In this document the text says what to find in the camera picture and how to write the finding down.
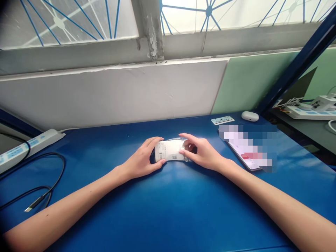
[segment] left hand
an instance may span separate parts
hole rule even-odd
[[[158,136],[148,138],[125,163],[116,168],[126,175],[127,180],[142,177],[160,169],[166,160],[161,159],[157,163],[151,164],[149,157],[155,145],[162,140],[163,138]]]

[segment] forearm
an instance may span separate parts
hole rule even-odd
[[[115,168],[20,223],[4,237],[14,251],[44,251],[102,197],[127,180],[120,169]]]
[[[336,226],[233,161],[220,173],[246,192],[301,251],[336,251]]]

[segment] blue table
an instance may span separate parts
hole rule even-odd
[[[225,115],[235,119],[230,124],[252,124],[240,113],[231,113],[68,131],[39,153],[58,152],[66,158],[51,203],[105,175],[152,136],[169,139],[187,132],[207,138],[223,156],[238,162],[210,121]],[[268,122],[261,118],[256,123]],[[277,135],[277,173],[255,175],[336,223],[336,173],[282,132]],[[61,161],[49,157],[13,173],[0,183],[0,203],[30,188],[52,185],[60,168]],[[31,194],[0,213],[4,231],[36,212],[23,210],[40,194]],[[162,170],[105,196],[49,251],[261,249],[295,251],[259,206],[228,179],[193,162],[167,162]]]

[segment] power strip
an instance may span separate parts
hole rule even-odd
[[[335,111],[323,111],[318,112],[315,110],[302,110],[295,106],[289,106],[284,108],[289,111],[287,115],[294,119],[308,119],[308,120],[334,120],[336,119]]]
[[[30,145],[30,153],[28,157],[34,155],[35,153],[43,150],[45,147],[57,142],[62,139],[65,134],[59,133],[55,129],[50,129],[41,135],[30,139],[27,141]],[[7,151],[6,153],[0,155],[0,174],[12,168],[14,165],[19,163],[27,154],[28,146],[26,143],[19,145]]]

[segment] window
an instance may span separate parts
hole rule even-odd
[[[13,0],[2,50],[138,37],[131,0]]]
[[[335,0],[159,0],[164,35],[321,22]]]

